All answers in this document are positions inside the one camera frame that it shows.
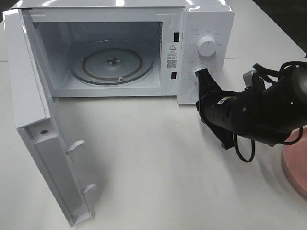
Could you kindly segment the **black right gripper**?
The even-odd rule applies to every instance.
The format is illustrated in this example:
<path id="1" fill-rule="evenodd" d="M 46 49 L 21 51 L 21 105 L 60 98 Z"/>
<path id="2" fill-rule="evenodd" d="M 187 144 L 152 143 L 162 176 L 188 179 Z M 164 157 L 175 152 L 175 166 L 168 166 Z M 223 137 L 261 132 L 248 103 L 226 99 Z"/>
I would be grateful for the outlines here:
<path id="1" fill-rule="evenodd" d="M 234 146 L 233 132 L 230 130 L 228 110 L 237 99 L 234 91 L 220 91 L 207 68 L 197 72 L 199 76 L 199 100 L 196 107 L 201 120 L 221 142 L 223 149 Z"/>

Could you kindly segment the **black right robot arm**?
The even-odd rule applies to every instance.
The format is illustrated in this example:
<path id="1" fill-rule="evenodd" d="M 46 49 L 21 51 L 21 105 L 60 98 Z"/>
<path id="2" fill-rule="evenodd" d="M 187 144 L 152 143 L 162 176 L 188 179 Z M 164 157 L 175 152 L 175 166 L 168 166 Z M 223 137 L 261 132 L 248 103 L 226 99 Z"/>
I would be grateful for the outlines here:
<path id="1" fill-rule="evenodd" d="M 224 149 L 234 146 L 234 135 L 270 146 L 286 144 L 293 130 L 307 124 L 307 64 L 290 61 L 279 71 L 258 63 L 253 68 L 241 92 L 222 90 L 207 69 L 195 73 L 197 110 Z"/>

